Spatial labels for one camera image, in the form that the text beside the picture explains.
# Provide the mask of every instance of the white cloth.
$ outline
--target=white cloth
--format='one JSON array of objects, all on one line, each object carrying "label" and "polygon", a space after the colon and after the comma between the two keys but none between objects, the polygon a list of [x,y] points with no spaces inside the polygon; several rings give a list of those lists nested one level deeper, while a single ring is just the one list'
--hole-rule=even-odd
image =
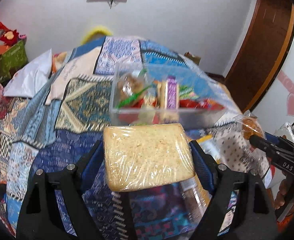
[{"label": "white cloth", "polygon": [[52,51],[46,51],[18,70],[4,88],[6,97],[32,98],[48,81],[52,66]]},{"label": "white cloth", "polygon": [[68,62],[50,86],[50,92],[45,105],[49,105],[54,99],[62,100],[66,86],[72,78],[78,78],[80,75],[93,75],[101,49],[102,47],[96,47],[90,52]]}]

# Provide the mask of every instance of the wooden door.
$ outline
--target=wooden door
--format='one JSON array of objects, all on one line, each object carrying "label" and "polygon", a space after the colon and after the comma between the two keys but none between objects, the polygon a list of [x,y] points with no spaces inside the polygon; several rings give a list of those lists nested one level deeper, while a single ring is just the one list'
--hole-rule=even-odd
[{"label": "wooden door", "polygon": [[288,50],[294,7],[289,0],[257,0],[253,18],[225,81],[242,111],[263,97]]}]

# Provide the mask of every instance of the bed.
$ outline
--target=bed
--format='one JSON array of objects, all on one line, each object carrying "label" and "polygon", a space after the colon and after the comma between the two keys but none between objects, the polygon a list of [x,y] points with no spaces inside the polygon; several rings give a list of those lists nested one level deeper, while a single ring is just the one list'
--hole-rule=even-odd
[{"label": "bed", "polygon": [[[77,75],[66,72],[76,60],[86,60],[84,56],[89,53],[96,55],[89,70]],[[68,52],[64,67],[32,99],[12,98],[5,118],[0,119],[0,220],[13,236],[28,181],[35,171],[59,171],[75,163],[102,138],[103,128],[111,124],[109,98],[115,63],[119,61],[197,69],[199,80],[205,84],[201,96],[223,104],[227,112],[211,128],[186,131],[188,137],[212,135],[212,143],[218,149],[214,158],[218,162],[236,171],[256,168],[265,185],[270,183],[268,161],[263,155],[255,156],[247,147],[237,122],[241,112],[223,85],[209,78],[191,60],[155,42],[135,37],[103,37]],[[105,239],[127,239],[126,235],[119,235],[113,219],[113,199],[117,193],[109,190],[103,178],[102,164],[83,199]],[[179,236],[193,229],[187,223],[176,185],[163,186],[156,192],[150,190],[143,192],[143,197],[131,195],[132,212],[140,216],[134,221],[139,239]],[[148,203],[153,206],[152,215],[143,212],[147,205],[145,197],[151,194],[157,196]],[[65,230],[75,234],[60,192],[56,192],[56,199]],[[170,205],[176,209],[164,208]]]}]

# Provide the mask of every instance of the yellow object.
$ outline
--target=yellow object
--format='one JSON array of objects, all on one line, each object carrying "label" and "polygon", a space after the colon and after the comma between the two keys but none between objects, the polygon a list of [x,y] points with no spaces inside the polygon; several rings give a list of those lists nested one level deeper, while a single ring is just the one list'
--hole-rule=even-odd
[{"label": "yellow object", "polygon": [[90,42],[95,38],[96,35],[106,35],[106,36],[112,36],[112,32],[108,30],[104,26],[97,26],[93,28],[89,33],[86,34],[84,39],[81,42],[81,45],[85,45],[86,43]]},{"label": "yellow object", "polygon": [[12,31],[9,31],[4,34],[4,37],[6,37],[8,40],[12,40],[12,39],[14,39],[14,34]]},{"label": "yellow object", "polygon": [[205,135],[204,137],[201,137],[200,139],[197,139],[196,141],[197,141],[197,143],[202,143],[202,142],[209,140],[211,138],[212,138],[212,135],[208,134],[208,135]]}]

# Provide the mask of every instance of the blue gripper pad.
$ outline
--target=blue gripper pad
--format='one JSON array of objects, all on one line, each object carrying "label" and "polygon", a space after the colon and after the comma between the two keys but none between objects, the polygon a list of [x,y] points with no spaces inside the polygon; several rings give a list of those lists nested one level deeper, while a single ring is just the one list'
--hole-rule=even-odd
[{"label": "blue gripper pad", "polygon": [[211,155],[204,153],[196,141],[191,141],[189,145],[199,181],[202,187],[213,195],[218,183],[218,165]]},{"label": "blue gripper pad", "polygon": [[90,158],[86,168],[84,169],[83,173],[81,174],[81,187],[80,191],[85,192],[86,190],[90,189],[94,183],[96,175],[99,171],[100,166],[104,160],[104,148],[103,148],[103,141],[99,142],[98,147],[91,149],[90,153],[94,150],[92,157]]}]

